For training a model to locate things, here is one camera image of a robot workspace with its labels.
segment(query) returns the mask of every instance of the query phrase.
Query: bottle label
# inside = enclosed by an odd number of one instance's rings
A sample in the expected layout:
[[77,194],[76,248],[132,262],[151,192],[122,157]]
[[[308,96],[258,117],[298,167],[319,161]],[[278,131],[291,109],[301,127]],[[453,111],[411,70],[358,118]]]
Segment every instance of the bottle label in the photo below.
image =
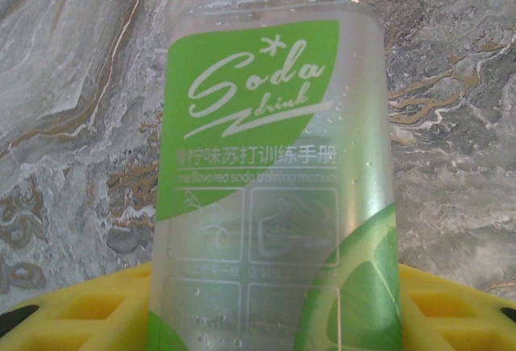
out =
[[354,131],[336,72],[374,89],[379,68],[343,51],[343,24],[171,46],[148,349],[402,349],[394,209],[362,202],[377,119]]

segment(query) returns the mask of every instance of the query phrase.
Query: lime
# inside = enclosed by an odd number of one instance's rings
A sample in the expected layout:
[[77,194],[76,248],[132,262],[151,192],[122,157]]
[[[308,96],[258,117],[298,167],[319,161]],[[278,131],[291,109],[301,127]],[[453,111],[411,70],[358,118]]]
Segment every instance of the lime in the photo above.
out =
[[395,206],[356,229],[327,263],[337,260],[306,295],[294,350],[402,350]]

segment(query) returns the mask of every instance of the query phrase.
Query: marble surface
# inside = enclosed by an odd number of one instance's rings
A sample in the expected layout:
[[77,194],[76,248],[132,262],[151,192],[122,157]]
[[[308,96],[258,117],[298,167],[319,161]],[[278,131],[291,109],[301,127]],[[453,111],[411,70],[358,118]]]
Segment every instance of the marble surface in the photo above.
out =
[[[0,311],[148,261],[167,0],[0,0]],[[402,262],[516,300],[516,4],[369,0]]]

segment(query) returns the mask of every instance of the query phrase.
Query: plastic bottle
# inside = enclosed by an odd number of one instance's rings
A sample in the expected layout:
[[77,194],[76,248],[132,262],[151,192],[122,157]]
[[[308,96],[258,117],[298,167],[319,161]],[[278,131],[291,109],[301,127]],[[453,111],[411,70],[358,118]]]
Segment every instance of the plastic bottle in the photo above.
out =
[[148,349],[401,350],[381,26],[170,0]]

